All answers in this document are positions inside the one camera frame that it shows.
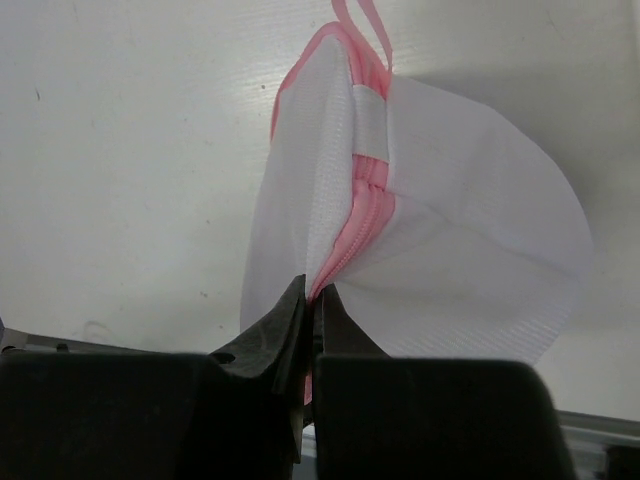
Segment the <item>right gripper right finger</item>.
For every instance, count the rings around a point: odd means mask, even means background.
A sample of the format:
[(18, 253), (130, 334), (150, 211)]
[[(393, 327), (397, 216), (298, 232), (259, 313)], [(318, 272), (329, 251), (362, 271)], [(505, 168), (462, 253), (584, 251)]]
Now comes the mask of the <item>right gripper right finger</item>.
[(383, 391), (383, 377), (380, 371), (374, 370), (373, 359), (379, 360), (378, 366), (384, 366), (388, 364), (389, 356), (351, 318), (334, 284), (326, 286), (314, 301), (310, 399), (316, 391), (316, 358), (326, 355), (345, 357), (347, 366), (358, 366), (360, 361), (363, 370), (350, 380), (358, 380), (362, 392), (366, 386), (369, 396)]

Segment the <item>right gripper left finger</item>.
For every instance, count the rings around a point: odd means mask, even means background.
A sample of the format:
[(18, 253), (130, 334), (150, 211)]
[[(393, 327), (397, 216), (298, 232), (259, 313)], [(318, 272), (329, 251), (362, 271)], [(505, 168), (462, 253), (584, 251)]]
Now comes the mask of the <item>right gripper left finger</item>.
[(256, 323), (210, 356), (225, 374), (218, 396), (235, 432), (269, 460), (300, 461), (307, 375), (306, 278), (294, 277)]

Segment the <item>white mesh laundry bag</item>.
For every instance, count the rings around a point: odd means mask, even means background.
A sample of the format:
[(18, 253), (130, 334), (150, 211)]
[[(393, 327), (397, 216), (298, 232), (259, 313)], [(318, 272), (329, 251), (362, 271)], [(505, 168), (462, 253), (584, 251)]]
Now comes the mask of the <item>white mesh laundry bag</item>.
[(296, 276), (334, 285), (387, 354), (536, 363), (573, 310), (592, 257), (555, 162), (488, 106), (392, 70), (343, 1), (275, 98), (240, 324)]

